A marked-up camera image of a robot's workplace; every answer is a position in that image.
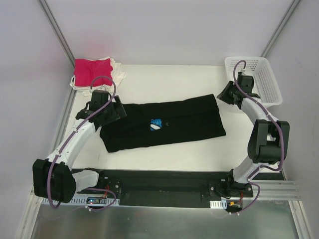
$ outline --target white basket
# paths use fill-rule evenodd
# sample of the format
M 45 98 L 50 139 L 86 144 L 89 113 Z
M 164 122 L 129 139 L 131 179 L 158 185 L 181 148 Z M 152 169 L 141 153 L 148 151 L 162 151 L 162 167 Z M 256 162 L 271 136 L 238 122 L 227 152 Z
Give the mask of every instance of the white basket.
M 228 80 L 234 81 L 233 70 L 236 63 L 240 60 L 247 62 L 245 74 L 254 77 L 255 86 L 253 93 L 260 96 L 263 105 L 266 107 L 280 105 L 283 102 L 283 98 L 274 72 L 266 58 L 252 56 L 227 57 L 225 59 L 225 66 Z M 236 76 L 243 66 L 244 63 L 239 64 L 236 69 Z

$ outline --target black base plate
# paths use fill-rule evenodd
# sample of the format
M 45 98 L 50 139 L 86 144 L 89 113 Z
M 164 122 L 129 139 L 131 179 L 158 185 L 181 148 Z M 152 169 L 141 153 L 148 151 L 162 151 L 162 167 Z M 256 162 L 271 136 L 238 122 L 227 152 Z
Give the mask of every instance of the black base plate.
M 209 201 L 220 201 L 214 190 L 222 190 L 229 172 L 96 170 L 96 188 L 115 192 L 123 206 L 210 208 Z M 283 180 L 281 173 L 260 173 L 256 180 Z M 83 190 L 80 193 L 92 194 Z M 252 190 L 244 197 L 253 197 Z

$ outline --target metal frame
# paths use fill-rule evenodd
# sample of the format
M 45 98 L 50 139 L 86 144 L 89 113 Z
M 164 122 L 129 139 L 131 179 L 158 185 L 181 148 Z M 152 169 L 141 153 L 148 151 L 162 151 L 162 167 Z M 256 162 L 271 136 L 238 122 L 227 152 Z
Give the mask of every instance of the metal frame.
M 86 206 L 86 199 L 88 197 L 96 197 L 96 195 L 92 194 L 85 194 L 85 195 L 76 195 L 72 198 L 72 200 L 68 203 L 61 203 L 62 206 Z M 111 204 L 114 201 L 112 198 L 103 199 L 103 204 L 108 205 Z M 42 201 L 43 205 L 50 205 L 49 200 L 47 198 L 43 199 Z M 120 200 L 116 199 L 115 203 L 111 205 L 112 207 L 118 207 L 120 206 Z
M 287 23 L 290 21 L 293 13 L 297 9 L 297 7 L 298 7 L 298 5 L 299 5 L 299 3 L 301 1 L 302 0 L 293 0 L 291 2 L 291 4 L 289 5 L 287 11 L 285 12 L 283 18 L 280 20 L 280 22 L 279 22 L 276 30 L 274 31 L 273 35 L 270 37 L 265 49 L 261 53 L 261 57 L 267 58 L 269 56 L 270 51 L 274 47 L 274 45 L 275 45 L 276 41 L 278 40 L 280 34 L 282 33 L 282 31 L 286 27 Z
M 302 201 L 289 201 L 297 233 L 300 239 L 314 239 Z
M 229 172 L 99 170 L 97 187 L 109 186 L 121 206 L 209 208 L 209 201 L 221 200 L 228 177 Z M 260 173 L 254 181 L 263 189 L 261 200 L 300 200 L 295 182 L 283 181 L 280 173 Z M 242 192 L 247 200 L 253 199 L 251 186 Z M 240 193 L 232 195 L 236 200 Z
M 67 58 L 69 59 L 72 66 L 74 67 L 75 65 L 74 55 L 59 25 L 57 24 L 57 21 L 48 3 L 46 2 L 46 0 L 37 0 L 37 1 L 39 2 L 45 16 L 47 17 L 52 27 L 52 30 L 54 31 L 58 41 L 60 42 L 63 51 L 65 52 Z M 279 25 L 277 26 L 276 30 L 274 31 L 273 35 L 268 41 L 266 47 L 264 48 L 261 54 L 262 57 L 269 56 L 271 49 L 275 45 L 280 34 L 282 33 L 283 29 L 286 27 L 287 23 L 291 19 L 293 13 L 297 9 L 301 1 L 302 0 L 292 1 L 287 11 L 285 12 L 283 18 L 281 19 Z M 67 98 L 67 102 L 63 110 L 63 117 L 60 121 L 58 132 L 57 132 L 54 146 L 52 149 L 54 149 L 62 141 L 64 137 L 64 133 L 67 127 L 67 122 L 71 113 L 75 95 L 76 95 L 75 90 L 73 89 L 70 90 L 68 98 Z M 301 197 L 299 195 L 298 189 L 296 188 L 295 182 L 293 181 L 255 181 L 255 182 L 258 182 L 262 189 L 262 193 L 259 198 L 260 200 L 289 200 L 289 204 L 291 206 L 292 214 L 294 217 L 294 221 L 296 224 L 299 237 L 302 239 L 313 238 L 304 209 L 303 209 L 302 202 L 300 201 Z M 42 198 L 35 196 L 32 190 L 16 238 L 29 239 L 31 237 L 32 231 L 35 225 L 35 220 L 36 220 L 42 200 L 43 200 Z

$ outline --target pink cloth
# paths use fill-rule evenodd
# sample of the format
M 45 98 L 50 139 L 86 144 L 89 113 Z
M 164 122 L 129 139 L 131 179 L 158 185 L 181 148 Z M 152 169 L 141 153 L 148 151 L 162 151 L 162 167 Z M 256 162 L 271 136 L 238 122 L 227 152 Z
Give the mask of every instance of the pink cloth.
M 75 59 L 75 86 L 87 87 L 90 86 L 94 78 L 98 76 L 108 76 L 112 79 L 111 72 L 111 59 L 90 61 L 86 59 Z M 108 85 L 111 86 L 112 82 L 106 78 L 96 80 L 93 86 Z

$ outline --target folded white cloth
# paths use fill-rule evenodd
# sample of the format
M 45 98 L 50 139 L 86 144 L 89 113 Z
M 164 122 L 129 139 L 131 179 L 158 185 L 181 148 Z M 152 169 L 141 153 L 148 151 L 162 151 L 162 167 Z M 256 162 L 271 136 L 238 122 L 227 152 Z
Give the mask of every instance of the folded white cloth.
M 126 77 L 126 73 L 125 71 L 122 69 L 122 65 L 120 62 L 115 62 L 115 60 L 111 57 L 104 57 L 104 58 L 101 58 L 101 59 L 98 59 L 98 60 L 106 60 L 106 59 L 109 59 L 110 58 L 110 64 L 111 66 L 113 67 L 113 70 L 111 72 L 111 76 L 112 76 L 112 79 L 116 85 L 116 87 L 119 86 L 120 82 Z M 70 86 L 75 89 L 76 91 L 81 91 L 82 94 L 84 96 L 91 96 L 91 89 L 90 87 L 78 87 L 78 86 L 75 86 L 75 81 L 76 81 L 76 78 L 75 76 L 73 76 L 71 78 L 71 83 L 70 83 Z M 95 87 L 92 87 L 93 90 L 98 90 L 98 89 L 105 89 L 106 91 L 110 92 L 110 93 L 113 93 L 114 91 L 114 87 L 113 85 L 112 86 L 108 86 L 108 85 L 100 85 L 100 86 L 95 86 Z

